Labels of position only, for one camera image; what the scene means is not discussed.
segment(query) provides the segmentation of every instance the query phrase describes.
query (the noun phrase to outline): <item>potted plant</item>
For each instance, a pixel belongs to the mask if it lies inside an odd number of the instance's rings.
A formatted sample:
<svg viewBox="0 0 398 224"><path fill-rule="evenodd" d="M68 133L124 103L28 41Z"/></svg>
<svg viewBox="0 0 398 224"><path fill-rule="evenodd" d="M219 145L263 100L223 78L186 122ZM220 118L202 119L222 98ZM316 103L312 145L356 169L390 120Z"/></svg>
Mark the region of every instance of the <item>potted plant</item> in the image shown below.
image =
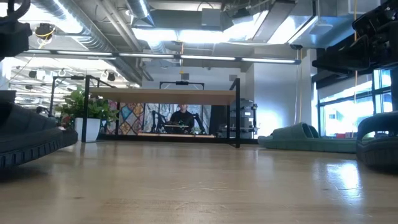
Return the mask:
<svg viewBox="0 0 398 224"><path fill-rule="evenodd" d="M78 133L78 140L81 141L83 129L84 100L85 92L78 87L70 95L64 96L66 104L55 108L61 112L61 117L68 116L67 129L74 129ZM117 120L118 110L111 110L108 100L88 100L88 119L86 130L86 141L95 141L100 131L101 122L110 123Z"/></svg>

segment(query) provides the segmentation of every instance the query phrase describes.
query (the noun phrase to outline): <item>white planter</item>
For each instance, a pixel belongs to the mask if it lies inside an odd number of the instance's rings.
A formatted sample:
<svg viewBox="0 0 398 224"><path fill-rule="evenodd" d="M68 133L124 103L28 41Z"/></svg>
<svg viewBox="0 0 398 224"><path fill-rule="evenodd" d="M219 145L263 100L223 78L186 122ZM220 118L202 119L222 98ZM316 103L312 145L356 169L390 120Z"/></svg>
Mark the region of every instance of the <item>white planter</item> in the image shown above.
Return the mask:
<svg viewBox="0 0 398 224"><path fill-rule="evenodd" d="M86 130L86 141L97 140L98 133L100 132L101 120L88 118L87 119L87 130ZM75 119L75 131L77 132L77 138L81 141L81 134L83 132L83 118Z"/></svg>

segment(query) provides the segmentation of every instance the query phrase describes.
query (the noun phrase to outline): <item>black metal table frame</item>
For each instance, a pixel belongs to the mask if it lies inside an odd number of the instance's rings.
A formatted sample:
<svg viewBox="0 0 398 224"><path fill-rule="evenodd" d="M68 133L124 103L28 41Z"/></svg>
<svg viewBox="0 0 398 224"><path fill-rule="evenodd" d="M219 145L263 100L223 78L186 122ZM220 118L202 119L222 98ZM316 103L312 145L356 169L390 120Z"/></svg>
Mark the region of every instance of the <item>black metal table frame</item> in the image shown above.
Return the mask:
<svg viewBox="0 0 398 224"><path fill-rule="evenodd" d="M93 77L91 75L86 75L84 77L78 77L78 76L70 76L70 77L60 77L60 76L55 76L53 77L53 82L52 82L52 89L51 89L51 100L50 100L50 113L53 111L53 101L54 101L54 92L56 86L56 79L62 78L62 79L67 79L70 78L72 80L85 80L85 99L84 99L84 104L83 104L83 110L84 110L84 117L83 117L83 127L82 127L82 132L81 132L81 141L86 142L86 130L87 130L87 119L88 119L88 99L90 97L90 81L92 79L97 81L97 87L100 87L101 83L109 86L111 88L116 88L115 86L110 85L109 83L106 83L99 78ZM241 80L240 78L236 78L233 84L231 85L231 88L229 90L234 90L235 89L235 103L236 103L236 108L241 107ZM117 110L120 110L120 102L117 102ZM240 130L241 129L241 110L236 110L236 129ZM207 142L207 143L226 143L233 145L236 148L239 148L242 143L241 139L241 133L240 131L236 132L236 137L234 139L230 138L231 134L231 106L227 106L227 132L226 132L226 137L227 138L188 138L188 137L163 137L163 136L127 136L127 135L119 135L119 120L116 120L116 128L115 128L115 134L99 134L97 140L129 140L129 141L160 141L160 142Z"/></svg>

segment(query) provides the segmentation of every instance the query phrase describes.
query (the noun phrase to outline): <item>wooden tabletop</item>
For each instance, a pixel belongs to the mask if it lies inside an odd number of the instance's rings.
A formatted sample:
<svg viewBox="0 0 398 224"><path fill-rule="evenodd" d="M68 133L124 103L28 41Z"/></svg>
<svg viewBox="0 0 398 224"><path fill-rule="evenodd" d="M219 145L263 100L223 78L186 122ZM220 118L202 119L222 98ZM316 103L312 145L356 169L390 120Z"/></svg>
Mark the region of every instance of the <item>wooden tabletop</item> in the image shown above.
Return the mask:
<svg viewBox="0 0 398 224"><path fill-rule="evenodd" d="M151 90L129 88L90 88L90 93L123 103L175 103L188 105L230 105L230 90Z"/></svg>

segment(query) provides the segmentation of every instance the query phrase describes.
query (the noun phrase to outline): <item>person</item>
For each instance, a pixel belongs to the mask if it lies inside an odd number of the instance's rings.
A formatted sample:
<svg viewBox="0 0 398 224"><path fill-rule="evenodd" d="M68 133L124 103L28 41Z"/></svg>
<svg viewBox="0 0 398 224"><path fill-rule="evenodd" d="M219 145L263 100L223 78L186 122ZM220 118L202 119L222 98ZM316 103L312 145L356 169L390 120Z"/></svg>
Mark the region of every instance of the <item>person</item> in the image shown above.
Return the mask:
<svg viewBox="0 0 398 224"><path fill-rule="evenodd" d="M190 133L192 128L195 126L195 119L193 118L193 115L187 110L188 105L178 105L178 107L180 108L180 110L173 113L170 121L178 123L181 122L183 125L188 126L187 128L185 128L185 131Z"/></svg>

